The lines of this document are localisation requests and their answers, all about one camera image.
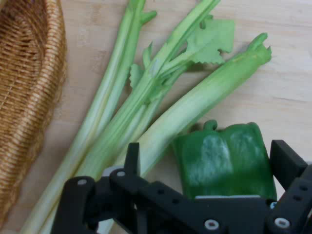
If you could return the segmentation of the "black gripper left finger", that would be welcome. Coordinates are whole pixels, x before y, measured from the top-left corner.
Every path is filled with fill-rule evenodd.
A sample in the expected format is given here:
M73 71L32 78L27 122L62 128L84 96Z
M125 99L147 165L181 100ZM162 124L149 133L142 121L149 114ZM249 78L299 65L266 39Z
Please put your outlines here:
M139 144L128 146L122 168L99 181L74 177L63 188L57 209L59 234L96 234L112 219L129 234L200 234L199 206L161 182L139 176Z

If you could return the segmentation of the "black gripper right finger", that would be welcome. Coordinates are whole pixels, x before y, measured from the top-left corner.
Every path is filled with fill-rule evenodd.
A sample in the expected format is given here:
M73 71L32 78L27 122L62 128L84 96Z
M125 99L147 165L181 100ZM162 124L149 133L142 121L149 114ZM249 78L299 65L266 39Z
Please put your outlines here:
M312 166L283 140L272 141L270 165L285 192L267 217L268 233L310 234Z

